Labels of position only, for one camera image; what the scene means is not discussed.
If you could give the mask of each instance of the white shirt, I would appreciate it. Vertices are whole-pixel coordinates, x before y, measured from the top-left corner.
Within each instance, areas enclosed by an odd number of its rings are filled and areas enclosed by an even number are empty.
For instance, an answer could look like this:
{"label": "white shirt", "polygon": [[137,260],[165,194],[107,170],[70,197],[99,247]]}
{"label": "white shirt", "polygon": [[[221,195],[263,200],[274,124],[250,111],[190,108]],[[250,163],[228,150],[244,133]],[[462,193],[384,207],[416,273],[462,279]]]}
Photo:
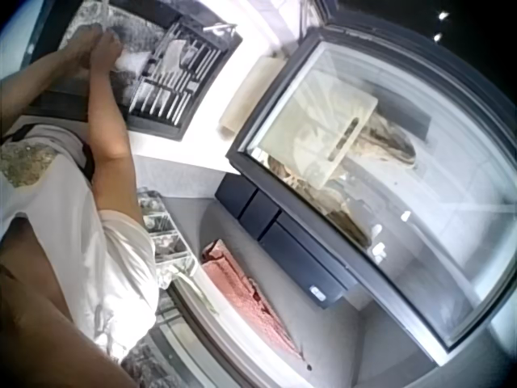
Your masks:
{"label": "white shirt", "polygon": [[155,322],[153,242],[132,218],[97,211],[90,184],[74,160],[82,143],[63,129],[39,128],[25,140],[2,146],[0,238],[13,218],[28,218],[72,320],[121,361]]}

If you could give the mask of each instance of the white countertop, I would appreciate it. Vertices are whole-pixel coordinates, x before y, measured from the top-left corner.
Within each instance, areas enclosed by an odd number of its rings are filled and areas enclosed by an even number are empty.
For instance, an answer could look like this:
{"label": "white countertop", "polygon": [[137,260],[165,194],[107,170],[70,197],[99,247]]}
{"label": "white countertop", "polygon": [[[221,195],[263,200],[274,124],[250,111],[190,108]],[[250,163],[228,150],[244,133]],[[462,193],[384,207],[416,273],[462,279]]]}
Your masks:
{"label": "white countertop", "polygon": [[236,173],[225,157],[234,135],[221,131],[219,119],[255,62],[277,49],[278,41],[246,0],[201,2],[226,22],[237,24],[241,44],[210,86],[182,141],[133,131],[129,138],[136,155]]}

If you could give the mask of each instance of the black cabinet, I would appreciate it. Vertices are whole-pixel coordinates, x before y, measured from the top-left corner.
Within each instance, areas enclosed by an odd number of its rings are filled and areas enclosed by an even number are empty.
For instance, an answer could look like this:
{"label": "black cabinet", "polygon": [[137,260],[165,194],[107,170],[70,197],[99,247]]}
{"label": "black cabinet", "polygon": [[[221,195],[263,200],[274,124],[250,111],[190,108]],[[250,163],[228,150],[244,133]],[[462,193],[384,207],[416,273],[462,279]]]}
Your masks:
{"label": "black cabinet", "polygon": [[350,289],[357,284],[357,280],[343,267],[338,261],[314,238],[304,231],[292,218],[286,213],[281,213],[278,217],[278,223],[287,231],[294,239],[310,254],[312,257],[328,272],[336,278],[345,288]]}
{"label": "black cabinet", "polygon": [[341,263],[247,179],[227,174],[216,198],[320,307],[332,305],[357,283]]}
{"label": "black cabinet", "polygon": [[257,188],[241,175],[226,174],[217,189],[216,198],[235,218],[239,218]]}
{"label": "black cabinet", "polygon": [[279,223],[260,245],[319,306],[328,307],[343,295],[345,289]]}
{"label": "black cabinet", "polygon": [[250,204],[240,216],[239,222],[251,237],[259,239],[279,212],[278,206],[269,198],[261,192],[256,192]]}

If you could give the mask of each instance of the glass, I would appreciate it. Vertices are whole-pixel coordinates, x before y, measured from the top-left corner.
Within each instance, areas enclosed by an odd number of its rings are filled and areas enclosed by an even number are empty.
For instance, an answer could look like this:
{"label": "glass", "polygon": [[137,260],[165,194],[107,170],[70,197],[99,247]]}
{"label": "glass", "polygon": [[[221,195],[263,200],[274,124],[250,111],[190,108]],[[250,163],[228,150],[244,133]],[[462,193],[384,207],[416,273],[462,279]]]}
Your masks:
{"label": "glass", "polygon": [[452,344],[517,251],[515,168],[481,125],[415,76],[320,43],[246,152]]}

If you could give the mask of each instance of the hand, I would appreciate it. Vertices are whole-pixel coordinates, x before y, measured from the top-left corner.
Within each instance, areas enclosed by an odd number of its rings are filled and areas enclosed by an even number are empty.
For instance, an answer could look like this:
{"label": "hand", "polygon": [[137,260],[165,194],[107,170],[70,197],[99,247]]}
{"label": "hand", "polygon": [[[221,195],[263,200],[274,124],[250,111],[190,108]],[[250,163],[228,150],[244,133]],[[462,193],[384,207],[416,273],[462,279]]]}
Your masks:
{"label": "hand", "polygon": [[100,24],[81,26],[70,38],[64,51],[71,60],[87,68],[90,64],[91,50],[99,42],[102,34],[103,28]]}
{"label": "hand", "polygon": [[111,31],[104,32],[90,55],[90,71],[108,74],[122,53],[119,38]]}

